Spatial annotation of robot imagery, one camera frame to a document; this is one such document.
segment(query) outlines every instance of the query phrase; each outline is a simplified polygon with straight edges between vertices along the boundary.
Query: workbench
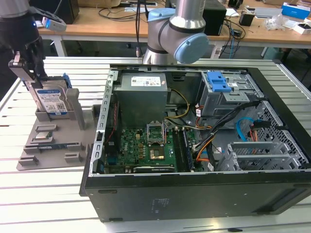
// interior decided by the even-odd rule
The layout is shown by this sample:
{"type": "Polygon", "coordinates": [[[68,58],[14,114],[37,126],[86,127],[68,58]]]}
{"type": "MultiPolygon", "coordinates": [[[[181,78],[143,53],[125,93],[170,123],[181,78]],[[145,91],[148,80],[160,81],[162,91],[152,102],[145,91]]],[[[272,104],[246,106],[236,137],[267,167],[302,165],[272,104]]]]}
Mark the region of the workbench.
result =
{"type": "MultiPolygon", "coordinates": [[[[83,109],[101,104],[109,64],[139,64],[136,58],[49,57],[48,75],[66,72],[80,90],[83,109]]],[[[311,93],[283,66],[269,60],[210,60],[215,67],[257,67],[311,135],[311,93]]],[[[101,223],[88,198],[79,196],[83,167],[17,171],[17,161],[35,122],[36,104],[18,79],[0,102],[0,232],[227,232],[311,231],[311,197],[278,216],[101,223]]]]}
{"type": "MultiPolygon", "coordinates": [[[[244,0],[243,5],[238,9],[239,14],[245,6],[249,7],[269,7],[280,8],[280,6],[267,5],[255,0],[244,0]]],[[[114,8],[113,12],[118,12],[122,8],[114,8]]],[[[43,39],[53,40],[55,42],[58,56],[66,56],[64,40],[82,40],[82,41],[117,41],[117,42],[136,42],[135,21],[116,22],[98,15],[99,9],[82,8],[74,24],[67,25],[65,32],[52,32],[47,29],[39,29],[43,39]]],[[[134,12],[118,12],[110,14],[110,17],[122,17],[132,15],[134,12]]],[[[239,23],[239,17],[231,17],[235,23],[239,23]]],[[[140,41],[147,42],[148,24],[146,17],[141,14],[140,22],[140,41]]],[[[276,47],[276,48],[296,48],[311,49],[311,35],[300,35],[299,33],[286,29],[268,31],[263,25],[264,19],[254,18],[250,27],[244,27],[246,31],[245,38],[240,42],[240,46],[252,47],[276,47]]],[[[219,52],[229,39],[229,30],[223,27],[220,36],[209,36],[210,44],[214,45],[211,58],[219,58],[219,52]]]]}

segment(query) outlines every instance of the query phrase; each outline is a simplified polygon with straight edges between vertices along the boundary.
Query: blue drive bay latch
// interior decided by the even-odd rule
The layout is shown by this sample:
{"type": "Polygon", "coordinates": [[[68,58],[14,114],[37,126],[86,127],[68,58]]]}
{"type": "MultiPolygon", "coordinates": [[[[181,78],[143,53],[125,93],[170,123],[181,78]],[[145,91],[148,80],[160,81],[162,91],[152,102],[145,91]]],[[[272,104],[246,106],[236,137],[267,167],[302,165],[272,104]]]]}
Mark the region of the blue drive bay latch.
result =
{"type": "Polygon", "coordinates": [[[213,92],[231,92],[231,87],[228,86],[225,78],[219,71],[207,72],[207,79],[211,85],[213,92]]]}

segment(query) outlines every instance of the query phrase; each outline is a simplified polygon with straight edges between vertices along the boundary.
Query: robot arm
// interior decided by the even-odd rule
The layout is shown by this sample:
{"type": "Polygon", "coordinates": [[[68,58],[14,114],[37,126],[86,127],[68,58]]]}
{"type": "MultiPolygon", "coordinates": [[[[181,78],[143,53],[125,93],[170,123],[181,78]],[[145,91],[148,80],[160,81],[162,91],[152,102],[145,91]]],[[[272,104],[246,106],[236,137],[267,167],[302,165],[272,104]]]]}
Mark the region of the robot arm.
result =
{"type": "Polygon", "coordinates": [[[43,24],[54,31],[66,30],[66,24],[59,17],[35,7],[28,0],[1,0],[0,43],[12,49],[15,58],[10,69],[25,81],[40,85],[44,71],[42,38],[35,24],[34,15],[43,16],[43,24]]]}
{"type": "Polygon", "coordinates": [[[144,64],[190,64],[207,51],[203,33],[205,0],[177,0],[176,10],[154,9],[148,18],[148,49],[144,64]]]}

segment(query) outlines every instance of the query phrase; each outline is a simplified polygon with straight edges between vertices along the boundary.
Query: open computer tower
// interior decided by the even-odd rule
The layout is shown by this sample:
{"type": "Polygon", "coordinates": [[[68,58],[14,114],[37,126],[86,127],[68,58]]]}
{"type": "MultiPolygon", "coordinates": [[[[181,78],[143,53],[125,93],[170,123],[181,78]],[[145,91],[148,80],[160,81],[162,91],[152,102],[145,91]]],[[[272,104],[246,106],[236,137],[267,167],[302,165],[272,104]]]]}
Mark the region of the open computer tower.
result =
{"type": "Polygon", "coordinates": [[[310,161],[257,68],[112,65],[82,188],[102,222],[276,215],[310,161]]]}

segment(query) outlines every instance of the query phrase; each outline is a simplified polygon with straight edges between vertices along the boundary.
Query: white table surface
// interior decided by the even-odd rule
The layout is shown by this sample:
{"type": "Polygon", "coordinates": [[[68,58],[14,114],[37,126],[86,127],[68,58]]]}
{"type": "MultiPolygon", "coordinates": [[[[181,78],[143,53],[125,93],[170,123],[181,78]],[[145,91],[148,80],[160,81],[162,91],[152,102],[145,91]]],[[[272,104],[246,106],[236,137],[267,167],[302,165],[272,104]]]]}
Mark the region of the white table surface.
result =
{"type": "MultiPolygon", "coordinates": [[[[101,103],[110,63],[138,64],[139,61],[133,58],[50,57],[45,60],[45,69],[49,75],[67,73],[73,87],[79,88],[79,100],[86,109],[101,103]]],[[[311,101],[308,99],[310,93],[297,85],[297,80],[287,70],[271,61],[207,59],[198,63],[258,67],[296,116],[311,116],[311,101]],[[299,107],[305,109],[303,114],[299,107]]],[[[35,102],[23,83],[17,80],[1,101],[0,109],[0,233],[210,233],[227,232],[228,228],[239,228],[243,232],[252,233],[311,232],[310,197],[278,216],[103,224],[98,220],[89,199],[78,194],[83,167],[21,172],[16,170],[17,161],[35,122],[35,102]]],[[[309,121],[304,120],[306,127],[309,127],[309,122],[311,117],[309,121]]]]}

